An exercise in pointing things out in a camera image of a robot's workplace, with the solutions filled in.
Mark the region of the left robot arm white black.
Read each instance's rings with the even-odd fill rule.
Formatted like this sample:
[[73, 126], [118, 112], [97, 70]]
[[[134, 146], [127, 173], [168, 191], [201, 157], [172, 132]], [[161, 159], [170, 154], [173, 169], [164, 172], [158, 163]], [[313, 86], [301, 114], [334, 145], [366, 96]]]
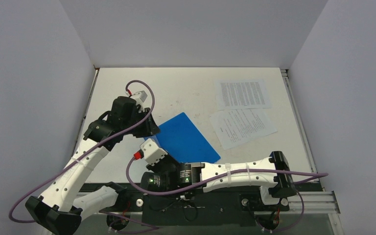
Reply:
[[72, 235], [94, 213], [108, 207], [120, 211], [126, 206], [126, 189], [113, 182], [85, 196], [76, 196], [98, 163], [125, 135], [143, 138], [159, 133], [145, 100], [143, 92], [119, 96], [109, 111], [90, 123], [78, 152], [61, 175], [38, 197], [30, 196], [26, 201], [25, 207], [35, 222], [54, 235]]

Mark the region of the blue plastic folder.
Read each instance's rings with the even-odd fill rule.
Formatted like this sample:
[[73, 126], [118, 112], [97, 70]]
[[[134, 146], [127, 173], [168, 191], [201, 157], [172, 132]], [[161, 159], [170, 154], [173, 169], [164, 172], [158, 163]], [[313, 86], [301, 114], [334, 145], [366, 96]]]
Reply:
[[159, 125], [159, 129], [152, 139], [180, 163], [214, 164], [221, 159], [184, 112]]

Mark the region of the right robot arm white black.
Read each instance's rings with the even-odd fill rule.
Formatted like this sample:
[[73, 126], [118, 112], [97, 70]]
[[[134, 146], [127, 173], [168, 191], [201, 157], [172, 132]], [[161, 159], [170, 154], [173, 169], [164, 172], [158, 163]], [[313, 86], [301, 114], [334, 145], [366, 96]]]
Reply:
[[281, 151], [274, 151], [262, 160], [236, 164], [179, 163], [166, 155], [146, 168], [148, 171], [143, 174], [140, 187], [168, 195], [189, 198], [189, 190], [181, 191], [189, 186], [199, 188], [203, 193], [221, 188], [258, 186], [258, 206], [269, 210], [282, 199], [297, 194], [292, 177], [283, 173], [290, 168]]

